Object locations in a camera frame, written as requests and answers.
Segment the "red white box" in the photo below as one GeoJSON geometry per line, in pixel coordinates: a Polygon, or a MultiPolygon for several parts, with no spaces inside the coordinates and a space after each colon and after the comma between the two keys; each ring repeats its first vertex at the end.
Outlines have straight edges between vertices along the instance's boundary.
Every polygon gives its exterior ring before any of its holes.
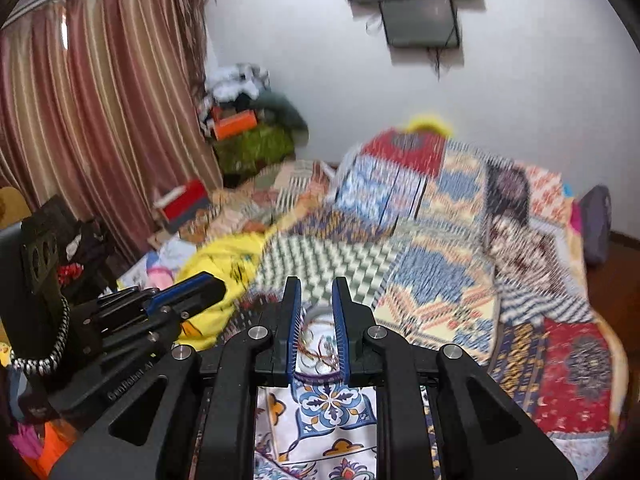
{"type": "Polygon", "coordinates": [[[153,203],[155,219],[174,234],[201,209],[210,206],[209,192],[203,182],[190,180],[179,185],[153,203]]]}

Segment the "colourful patchwork bed cover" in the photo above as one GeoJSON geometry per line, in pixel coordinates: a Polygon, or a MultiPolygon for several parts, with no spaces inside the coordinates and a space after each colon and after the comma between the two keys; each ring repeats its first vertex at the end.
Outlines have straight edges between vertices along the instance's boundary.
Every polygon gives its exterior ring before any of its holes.
{"type": "MultiPolygon", "coordinates": [[[[253,324],[292,275],[303,308],[331,304],[342,276],[378,324],[425,348],[460,346],[579,478],[608,454],[622,347],[590,306],[577,204],[557,172],[386,131],[344,157],[323,205],[266,237],[227,333],[253,324]]],[[[254,475],[371,479],[374,430],[371,388],[262,388],[254,475]]]]}

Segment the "pile of white clothes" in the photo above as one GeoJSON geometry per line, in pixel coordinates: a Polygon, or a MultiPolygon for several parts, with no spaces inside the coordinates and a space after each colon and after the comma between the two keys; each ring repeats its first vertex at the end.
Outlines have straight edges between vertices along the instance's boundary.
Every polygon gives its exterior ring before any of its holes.
{"type": "Polygon", "coordinates": [[[239,63],[218,67],[205,78],[204,96],[198,103],[198,111],[204,113],[219,105],[242,112],[269,89],[269,72],[259,65],[239,63]]]}

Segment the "small dark wall monitor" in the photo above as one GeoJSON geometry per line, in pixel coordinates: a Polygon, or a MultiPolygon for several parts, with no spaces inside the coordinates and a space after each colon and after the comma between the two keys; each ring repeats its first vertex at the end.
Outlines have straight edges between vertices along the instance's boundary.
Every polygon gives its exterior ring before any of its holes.
{"type": "Polygon", "coordinates": [[[452,0],[384,0],[387,44],[395,49],[457,49],[460,35],[452,0]]]}

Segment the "orange box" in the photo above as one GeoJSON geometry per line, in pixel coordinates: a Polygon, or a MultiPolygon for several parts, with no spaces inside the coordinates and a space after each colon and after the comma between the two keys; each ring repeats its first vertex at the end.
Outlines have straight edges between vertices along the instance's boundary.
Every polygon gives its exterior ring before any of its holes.
{"type": "Polygon", "coordinates": [[[215,119],[213,124],[214,137],[217,141],[226,140],[255,128],[257,124],[255,113],[252,110],[244,110],[241,113],[215,119]]]}

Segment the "green patterned cloth cover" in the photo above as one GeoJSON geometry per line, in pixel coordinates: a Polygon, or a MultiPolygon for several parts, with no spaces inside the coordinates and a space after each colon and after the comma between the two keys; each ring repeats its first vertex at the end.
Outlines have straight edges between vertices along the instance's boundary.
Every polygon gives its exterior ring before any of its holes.
{"type": "Polygon", "coordinates": [[[254,176],[265,166],[294,157],[291,133],[280,126],[260,124],[228,139],[213,142],[223,174],[254,176]]]}

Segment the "striped red beige curtain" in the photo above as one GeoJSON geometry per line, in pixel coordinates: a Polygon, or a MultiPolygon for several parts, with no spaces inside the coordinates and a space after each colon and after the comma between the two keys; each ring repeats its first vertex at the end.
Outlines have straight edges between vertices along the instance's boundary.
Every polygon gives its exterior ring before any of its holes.
{"type": "Polygon", "coordinates": [[[196,107],[203,0],[53,0],[1,33],[1,181],[29,206],[60,196],[102,219],[127,261],[154,231],[157,196],[219,188],[196,107]]]}

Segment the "dark grey backpack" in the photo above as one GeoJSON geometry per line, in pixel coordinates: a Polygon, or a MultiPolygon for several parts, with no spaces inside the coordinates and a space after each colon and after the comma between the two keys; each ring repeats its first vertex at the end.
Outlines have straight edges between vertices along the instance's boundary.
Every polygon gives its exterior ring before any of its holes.
{"type": "Polygon", "coordinates": [[[588,266],[605,263],[610,248],[612,228],[611,194],[607,186],[599,184],[579,201],[582,217],[582,248],[588,266]]]}

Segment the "striped patchwork cloth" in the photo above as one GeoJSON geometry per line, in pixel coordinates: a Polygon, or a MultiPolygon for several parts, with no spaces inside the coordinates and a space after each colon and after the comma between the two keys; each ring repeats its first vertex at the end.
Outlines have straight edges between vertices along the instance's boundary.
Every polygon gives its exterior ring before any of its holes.
{"type": "Polygon", "coordinates": [[[329,191],[330,168],[320,160],[288,160],[264,168],[237,188],[209,195],[210,204],[180,226],[182,240],[196,246],[247,232],[266,232],[289,214],[302,218],[329,191]]]}

